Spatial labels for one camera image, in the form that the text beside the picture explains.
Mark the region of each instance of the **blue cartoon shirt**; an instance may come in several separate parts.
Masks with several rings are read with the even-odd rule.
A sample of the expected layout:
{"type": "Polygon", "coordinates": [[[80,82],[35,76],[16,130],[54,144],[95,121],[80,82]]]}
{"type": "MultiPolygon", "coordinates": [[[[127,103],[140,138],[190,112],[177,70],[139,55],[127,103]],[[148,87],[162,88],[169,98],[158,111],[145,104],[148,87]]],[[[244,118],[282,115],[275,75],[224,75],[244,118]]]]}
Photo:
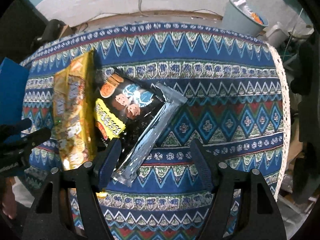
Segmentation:
{"type": "Polygon", "coordinates": [[[139,107],[145,107],[152,102],[153,94],[136,84],[127,85],[122,92],[130,101],[134,101],[139,107]]]}

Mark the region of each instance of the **gray trash can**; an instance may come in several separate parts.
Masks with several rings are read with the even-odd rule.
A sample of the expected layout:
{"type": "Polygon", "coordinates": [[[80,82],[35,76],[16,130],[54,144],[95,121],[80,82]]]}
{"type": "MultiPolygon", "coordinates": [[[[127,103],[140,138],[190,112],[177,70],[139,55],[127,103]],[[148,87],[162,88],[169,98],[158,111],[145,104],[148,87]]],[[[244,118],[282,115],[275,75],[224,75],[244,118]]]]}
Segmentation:
{"type": "Polygon", "coordinates": [[[232,0],[229,0],[220,28],[241,34],[250,35],[253,37],[258,36],[258,34],[265,27],[268,27],[269,23],[268,20],[265,17],[263,17],[263,15],[258,10],[256,10],[254,6],[249,5],[249,7],[252,11],[254,11],[260,16],[263,24],[256,22],[254,19],[244,14],[242,10],[240,10],[237,6],[234,5],[232,0]]]}

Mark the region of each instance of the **yellow wrapper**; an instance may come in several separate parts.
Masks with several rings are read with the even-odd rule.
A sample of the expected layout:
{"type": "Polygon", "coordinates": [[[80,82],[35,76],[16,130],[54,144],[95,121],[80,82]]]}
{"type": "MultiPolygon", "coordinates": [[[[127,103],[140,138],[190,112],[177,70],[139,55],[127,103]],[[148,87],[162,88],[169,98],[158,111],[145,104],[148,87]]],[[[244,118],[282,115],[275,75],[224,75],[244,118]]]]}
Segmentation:
{"type": "Polygon", "coordinates": [[[89,51],[54,76],[53,115],[64,170],[76,169],[95,156],[92,74],[89,51]]]}

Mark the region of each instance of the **patterned tablecloth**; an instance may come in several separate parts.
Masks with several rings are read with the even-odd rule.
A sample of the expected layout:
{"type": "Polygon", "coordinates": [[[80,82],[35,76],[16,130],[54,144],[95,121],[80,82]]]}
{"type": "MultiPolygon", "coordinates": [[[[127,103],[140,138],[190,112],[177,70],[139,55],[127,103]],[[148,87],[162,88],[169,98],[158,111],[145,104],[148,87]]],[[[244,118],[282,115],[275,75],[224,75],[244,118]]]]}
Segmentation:
{"type": "MultiPolygon", "coordinates": [[[[34,149],[25,176],[39,188],[61,167],[52,116],[53,75],[94,48],[97,79],[122,68],[145,86],[161,82],[188,101],[163,131],[132,187],[112,181],[100,199],[116,239],[193,239],[212,194],[201,184],[188,146],[199,138],[232,168],[258,168],[277,196],[286,164],[290,126],[287,85],[275,50],[256,38],[199,25],[143,23],[80,33],[41,47],[21,64],[30,67],[22,118],[52,129],[34,149]]],[[[226,232],[232,233],[240,190],[234,192],[226,232]]],[[[74,221],[83,227],[76,194],[74,221]]]]}

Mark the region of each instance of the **bolt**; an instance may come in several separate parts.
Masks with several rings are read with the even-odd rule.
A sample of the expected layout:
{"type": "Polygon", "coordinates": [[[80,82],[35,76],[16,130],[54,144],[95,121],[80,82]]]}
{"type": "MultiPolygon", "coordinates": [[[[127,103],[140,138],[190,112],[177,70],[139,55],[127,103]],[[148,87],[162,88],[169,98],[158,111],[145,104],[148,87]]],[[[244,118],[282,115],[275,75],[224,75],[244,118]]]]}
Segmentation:
{"type": "Polygon", "coordinates": [[[52,174],[55,174],[55,173],[58,172],[58,170],[59,170],[59,169],[58,169],[57,167],[54,167],[54,168],[51,169],[51,173],[52,173],[52,174]]]}
{"type": "Polygon", "coordinates": [[[85,162],[85,163],[83,164],[83,166],[84,166],[85,168],[90,168],[90,167],[92,166],[92,162],[85,162]]]}
{"type": "Polygon", "coordinates": [[[225,169],[228,167],[228,165],[226,163],[219,163],[219,167],[225,169]]]}
{"type": "Polygon", "coordinates": [[[258,169],[252,169],[252,173],[254,175],[259,175],[260,174],[260,171],[258,169]]]}

